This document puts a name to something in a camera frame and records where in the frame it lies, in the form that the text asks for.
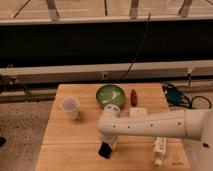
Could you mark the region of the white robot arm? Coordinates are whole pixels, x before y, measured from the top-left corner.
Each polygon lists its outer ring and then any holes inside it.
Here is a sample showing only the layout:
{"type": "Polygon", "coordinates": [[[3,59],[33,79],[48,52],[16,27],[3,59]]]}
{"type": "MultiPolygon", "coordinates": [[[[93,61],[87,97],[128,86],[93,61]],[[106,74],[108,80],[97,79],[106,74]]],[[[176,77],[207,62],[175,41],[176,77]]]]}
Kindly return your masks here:
{"type": "Polygon", "coordinates": [[[120,117],[120,108],[108,104],[98,120],[97,130],[103,137],[102,141],[108,144],[119,135],[200,140],[212,117],[212,109],[176,110],[120,117]]]}

